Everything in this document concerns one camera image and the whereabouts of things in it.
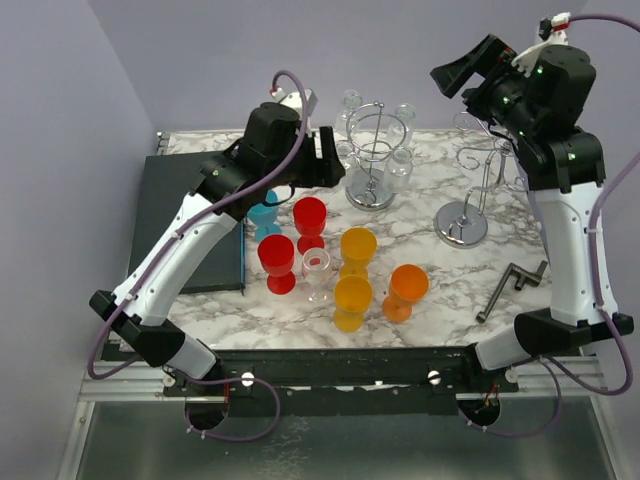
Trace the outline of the red plastic wine glass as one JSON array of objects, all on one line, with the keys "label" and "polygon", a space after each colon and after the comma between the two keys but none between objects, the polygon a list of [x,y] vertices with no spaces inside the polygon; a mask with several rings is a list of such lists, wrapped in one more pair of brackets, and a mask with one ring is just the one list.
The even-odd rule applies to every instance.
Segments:
[{"label": "red plastic wine glass", "polygon": [[324,248],[322,238],[327,220],[327,207],[316,197],[299,199],[293,207],[294,224],[300,238],[297,240],[297,250],[304,255],[312,248]]},{"label": "red plastic wine glass", "polygon": [[257,253],[267,273],[267,288],[276,295],[290,293],[296,285],[293,242],[282,234],[273,234],[260,242]]}]

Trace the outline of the blue plastic wine glass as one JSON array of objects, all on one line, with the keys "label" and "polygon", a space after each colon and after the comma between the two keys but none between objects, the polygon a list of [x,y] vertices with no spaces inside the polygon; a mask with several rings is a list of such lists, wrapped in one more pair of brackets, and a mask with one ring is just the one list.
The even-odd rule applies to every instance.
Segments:
[{"label": "blue plastic wine glass", "polygon": [[267,236],[282,233],[280,226],[276,224],[279,213],[277,193],[269,190],[266,202],[269,203],[269,206],[265,206],[263,203],[257,204],[247,214],[248,219],[256,226],[254,237],[257,243],[262,242]]}]

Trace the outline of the clear wine glass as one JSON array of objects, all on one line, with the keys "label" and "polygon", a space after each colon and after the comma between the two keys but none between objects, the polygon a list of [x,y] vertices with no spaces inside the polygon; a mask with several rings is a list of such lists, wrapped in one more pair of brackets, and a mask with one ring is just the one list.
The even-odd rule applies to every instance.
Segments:
[{"label": "clear wine glass", "polygon": [[302,258],[302,275],[308,285],[308,300],[311,302],[326,300],[328,282],[332,275],[329,253],[319,247],[307,250]]}]

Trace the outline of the yellow-orange wine glass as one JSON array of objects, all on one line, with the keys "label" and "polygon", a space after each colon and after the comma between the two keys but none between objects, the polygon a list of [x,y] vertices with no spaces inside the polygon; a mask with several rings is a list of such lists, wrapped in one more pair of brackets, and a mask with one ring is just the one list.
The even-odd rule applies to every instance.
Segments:
[{"label": "yellow-orange wine glass", "polygon": [[373,289],[371,284],[362,277],[345,276],[334,288],[334,299],[335,326],[344,332],[355,332],[364,323],[364,315],[373,299]]}]

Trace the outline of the dark orange wine glass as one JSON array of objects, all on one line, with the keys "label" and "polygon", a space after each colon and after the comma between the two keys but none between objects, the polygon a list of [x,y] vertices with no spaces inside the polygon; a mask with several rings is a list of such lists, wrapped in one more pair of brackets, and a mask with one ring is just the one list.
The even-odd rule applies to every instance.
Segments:
[{"label": "dark orange wine glass", "polygon": [[382,303],[384,316],[394,323],[408,320],[413,306],[424,298],[429,287],[429,277],[420,266],[404,264],[397,267],[390,277],[388,295]]}]

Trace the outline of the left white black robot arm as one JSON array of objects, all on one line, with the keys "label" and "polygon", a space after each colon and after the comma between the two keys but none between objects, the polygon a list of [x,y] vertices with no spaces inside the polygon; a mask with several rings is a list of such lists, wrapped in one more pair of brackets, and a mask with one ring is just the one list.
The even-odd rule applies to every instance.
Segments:
[{"label": "left white black robot arm", "polygon": [[207,254],[266,200],[270,189],[332,188],[345,175],[334,132],[307,132],[294,109],[266,102],[254,109],[244,134],[222,151],[206,152],[173,220],[136,270],[113,291],[89,301],[108,332],[117,333],[152,367],[187,377],[201,395],[222,380],[219,357],[168,318],[185,283]]}]

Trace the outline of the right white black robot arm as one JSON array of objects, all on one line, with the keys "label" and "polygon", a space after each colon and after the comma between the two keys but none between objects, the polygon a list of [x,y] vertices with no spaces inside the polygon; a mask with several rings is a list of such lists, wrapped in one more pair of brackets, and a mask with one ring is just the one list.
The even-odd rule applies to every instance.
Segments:
[{"label": "right white black robot arm", "polygon": [[634,320],[610,290],[596,214],[606,177],[603,148],[576,124],[596,79],[588,54],[565,41],[517,54],[488,35],[430,75],[443,95],[460,94],[468,113],[515,140],[552,275],[550,305],[518,314],[511,327],[477,343],[476,358],[460,367],[462,384],[480,392],[497,369],[631,334]]}]

